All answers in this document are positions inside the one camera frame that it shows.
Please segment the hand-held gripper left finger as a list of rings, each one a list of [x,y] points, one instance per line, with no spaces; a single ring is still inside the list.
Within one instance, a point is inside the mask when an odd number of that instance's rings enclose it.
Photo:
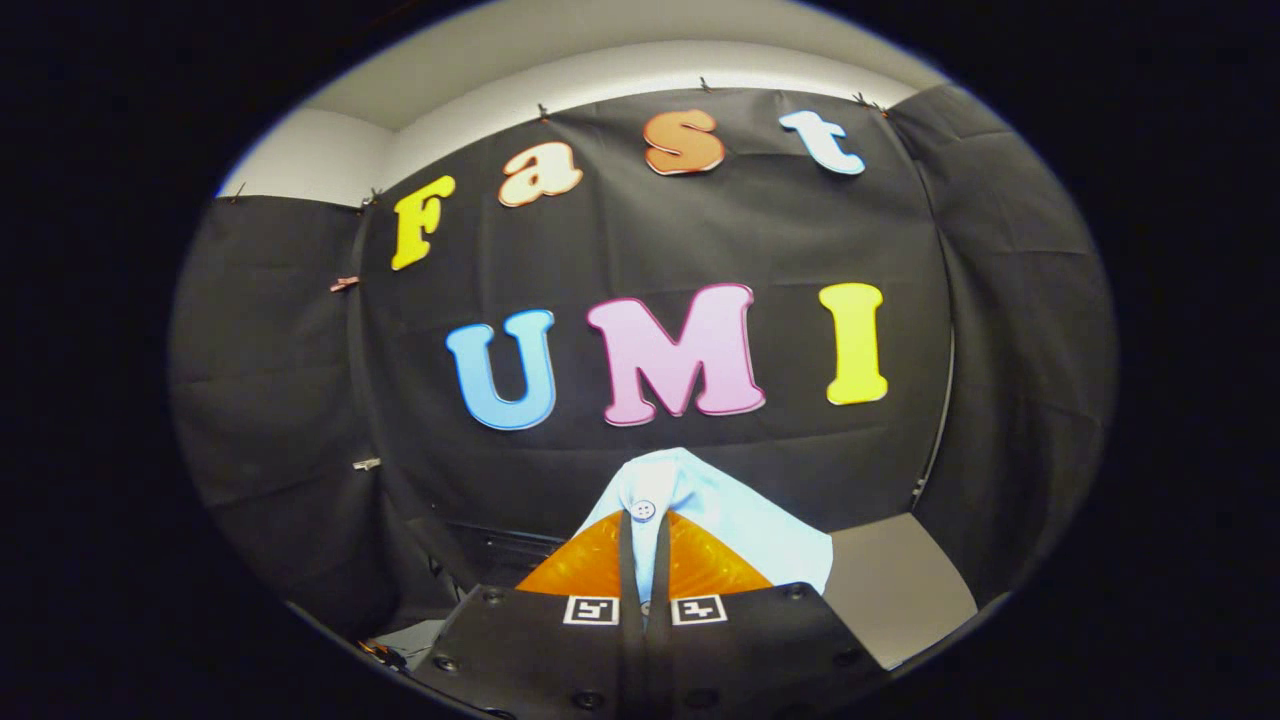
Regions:
[[[411,679],[486,719],[634,719],[645,700],[632,521],[612,512],[572,538],[590,591],[479,585]]]

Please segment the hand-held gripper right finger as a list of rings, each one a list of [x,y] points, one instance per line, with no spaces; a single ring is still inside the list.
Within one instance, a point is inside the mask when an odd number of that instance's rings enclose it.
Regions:
[[[652,716],[832,719],[890,674],[805,582],[769,583],[669,512],[646,628]]]

